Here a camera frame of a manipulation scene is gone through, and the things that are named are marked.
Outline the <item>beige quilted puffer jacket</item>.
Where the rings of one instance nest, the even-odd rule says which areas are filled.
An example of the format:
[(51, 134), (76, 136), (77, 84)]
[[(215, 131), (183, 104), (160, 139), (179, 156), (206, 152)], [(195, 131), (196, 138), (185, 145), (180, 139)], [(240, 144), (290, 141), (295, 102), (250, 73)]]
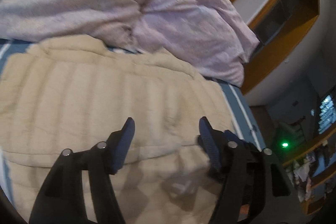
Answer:
[(202, 117), (233, 128), (221, 87), (165, 50), (113, 52), (88, 35), (1, 42), (1, 149), (24, 219), (63, 149), (89, 149), (133, 118), (111, 178), (126, 222), (207, 223), (221, 185), (197, 145)]

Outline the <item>green indicator light device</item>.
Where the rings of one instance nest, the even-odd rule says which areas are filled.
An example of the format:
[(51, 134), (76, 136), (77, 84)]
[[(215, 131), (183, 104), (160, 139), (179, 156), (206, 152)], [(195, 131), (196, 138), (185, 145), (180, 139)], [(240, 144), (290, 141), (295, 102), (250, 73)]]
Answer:
[(272, 142), (272, 150), (277, 155), (294, 150), (306, 141), (301, 124), (291, 126), (287, 123), (279, 123)]

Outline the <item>cluttered wooden shelf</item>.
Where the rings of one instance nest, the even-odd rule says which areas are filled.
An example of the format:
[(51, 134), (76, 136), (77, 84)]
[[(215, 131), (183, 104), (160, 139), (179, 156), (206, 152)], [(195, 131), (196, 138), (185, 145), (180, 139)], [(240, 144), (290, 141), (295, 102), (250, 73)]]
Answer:
[(314, 215), (335, 188), (335, 88), (320, 100), (313, 138), (289, 154), (283, 166), (306, 215)]

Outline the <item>blue white striped bed sheet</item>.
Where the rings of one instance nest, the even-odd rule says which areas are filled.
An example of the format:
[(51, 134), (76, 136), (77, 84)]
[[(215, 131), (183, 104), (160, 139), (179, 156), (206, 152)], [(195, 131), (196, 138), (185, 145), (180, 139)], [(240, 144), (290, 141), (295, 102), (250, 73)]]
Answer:
[[(24, 53), (30, 44), (30, 42), (22, 40), (1, 39), (1, 69), (3, 69), (11, 55)], [(222, 80), (215, 78), (210, 78), (209, 80), (220, 85), (223, 96), (229, 105), (234, 130), (239, 138), (253, 143), (260, 150), (265, 148), (264, 138), (240, 89)], [(14, 205), (13, 182), (10, 175), (9, 161), (7, 161), (4, 153), (1, 152), (1, 188), (11, 204)]]

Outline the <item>lavender crumpled duvet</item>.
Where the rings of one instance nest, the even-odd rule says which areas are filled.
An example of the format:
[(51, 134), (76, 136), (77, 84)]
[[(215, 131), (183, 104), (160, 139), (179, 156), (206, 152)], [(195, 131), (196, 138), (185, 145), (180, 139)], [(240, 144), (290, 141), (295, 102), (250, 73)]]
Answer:
[(230, 0), (1, 0), (4, 38), (78, 34), (132, 52), (165, 49), (236, 86), (259, 43)]

